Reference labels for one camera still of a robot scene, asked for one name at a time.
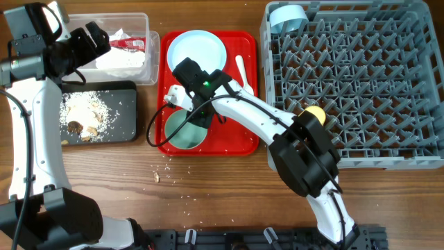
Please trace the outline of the mint green bowl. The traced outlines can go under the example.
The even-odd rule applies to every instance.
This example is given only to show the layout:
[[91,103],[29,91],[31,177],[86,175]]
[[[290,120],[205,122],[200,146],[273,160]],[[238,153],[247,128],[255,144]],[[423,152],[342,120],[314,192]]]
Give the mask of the mint green bowl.
[[[175,111],[166,121],[164,134],[169,137],[187,118],[186,110]],[[200,145],[207,136],[207,129],[187,122],[170,140],[177,149],[193,149]]]

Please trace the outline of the white napkin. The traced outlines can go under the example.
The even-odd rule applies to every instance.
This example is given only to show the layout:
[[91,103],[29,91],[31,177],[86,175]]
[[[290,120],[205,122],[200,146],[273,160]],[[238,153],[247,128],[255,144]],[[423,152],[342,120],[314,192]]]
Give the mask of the white napkin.
[[[115,34],[110,36],[110,41],[120,40],[124,38],[146,38],[141,36],[130,36],[124,33],[123,29],[119,29]],[[146,50],[129,51],[111,47],[111,50],[96,59],[95,65],[97,69],[125,69],[142,67],[146,60]]]

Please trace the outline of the white plastic spoon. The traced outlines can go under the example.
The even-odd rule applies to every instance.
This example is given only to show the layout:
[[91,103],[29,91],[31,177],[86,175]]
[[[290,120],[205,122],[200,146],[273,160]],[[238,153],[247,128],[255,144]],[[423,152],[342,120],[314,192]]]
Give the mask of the white plastic spoon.
[[248,83],[248,79],[247,79],[247,76],[246,76],[246,68],[245,68],[245,65],[244,65],[243,57],[241,55],[237,55],[235,57],[235,62],[237,64],[237,68],[238,68],[239,73],[241,75],[241,79],[242,79],[242,82],[243,82],[243,89],[245,91],[247,91],[249,94],[255,95],[253,88]]

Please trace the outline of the red sauce packet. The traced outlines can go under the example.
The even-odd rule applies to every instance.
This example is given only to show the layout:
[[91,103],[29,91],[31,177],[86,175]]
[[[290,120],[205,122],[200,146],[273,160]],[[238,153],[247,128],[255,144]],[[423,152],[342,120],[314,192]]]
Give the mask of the red sauce packet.
[[129,37],[120,40],[110,41],[111,47],[116,47],[118,49],[125,49],[129,51],[141,51],[146,50],[146,38],[144,37]]

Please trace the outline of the light blue plate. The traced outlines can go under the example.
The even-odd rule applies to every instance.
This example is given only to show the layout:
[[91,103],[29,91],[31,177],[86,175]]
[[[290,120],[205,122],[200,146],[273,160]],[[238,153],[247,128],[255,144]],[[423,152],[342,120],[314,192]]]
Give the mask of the light blue plate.
[[176,37],[169,45],[166,60],[169,69],[173,71],[185,58],[190,58],[202,70],[212,73],[223,70],[227,62],[227,51],[224,43],[209,31],[186,31]]

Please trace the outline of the food scraps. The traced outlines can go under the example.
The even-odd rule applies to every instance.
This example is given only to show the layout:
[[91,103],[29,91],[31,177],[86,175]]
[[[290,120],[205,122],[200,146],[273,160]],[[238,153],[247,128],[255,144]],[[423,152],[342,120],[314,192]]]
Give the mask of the food scraps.
[[117,109],[105,102],[110,91],[64,93],[60,104],[61,135],[75,142],[108,142],[109,130],[120,116]]

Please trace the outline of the yellow plastic cup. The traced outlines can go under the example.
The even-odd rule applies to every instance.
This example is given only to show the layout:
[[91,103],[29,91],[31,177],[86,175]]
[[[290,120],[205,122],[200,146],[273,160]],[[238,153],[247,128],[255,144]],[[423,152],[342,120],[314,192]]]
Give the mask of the yellow plastic cup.
[[325,124],[325,121],[327,119],[327,114],[325,113],[325,111],[321,107],[308,106],[299,114],[299,117],[301,117],[305,113],[311,113],[312,115],[314,115],[317,118],[317,120],[320,122],[321,125]]

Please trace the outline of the light blue bowl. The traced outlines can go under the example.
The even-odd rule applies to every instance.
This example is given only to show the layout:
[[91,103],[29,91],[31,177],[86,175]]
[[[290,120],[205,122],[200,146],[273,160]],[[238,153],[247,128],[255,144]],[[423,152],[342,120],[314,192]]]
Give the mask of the light blue bowl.
[[303,7],[294,4],[277,8],[271,12],[269,17],[273,34],[302,30],[308,21]]

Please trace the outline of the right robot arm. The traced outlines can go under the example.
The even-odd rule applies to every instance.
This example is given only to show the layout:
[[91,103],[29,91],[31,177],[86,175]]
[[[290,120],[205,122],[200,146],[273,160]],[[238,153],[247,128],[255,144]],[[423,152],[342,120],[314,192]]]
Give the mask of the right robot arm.
[[340,249],[350,247],[359,229],[349,216],[339,186],[340,155],[325,130],[325,111],[309,106],[300,114],[277,109],[248,93],[219,69],[211,74],[185,58],[173,77],[191,97],[188,120],[198,124],[208,114],[235,120],[267,145],[282,181],[308,200],[318,231]]

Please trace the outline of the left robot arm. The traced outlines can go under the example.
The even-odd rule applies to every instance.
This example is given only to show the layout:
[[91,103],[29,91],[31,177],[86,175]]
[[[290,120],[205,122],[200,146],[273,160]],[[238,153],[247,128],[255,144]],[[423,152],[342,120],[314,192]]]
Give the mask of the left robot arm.
[[12,34],[1,61],[1,93],[11,109],[14,170],[1,230],[24,249],[154,249],[133,219],[101,214],[95,200],[74,192],[62,159],[60,104],[65,76],[110,50],[96,23],[68,36],[53,30],[45,3],[4,12]]

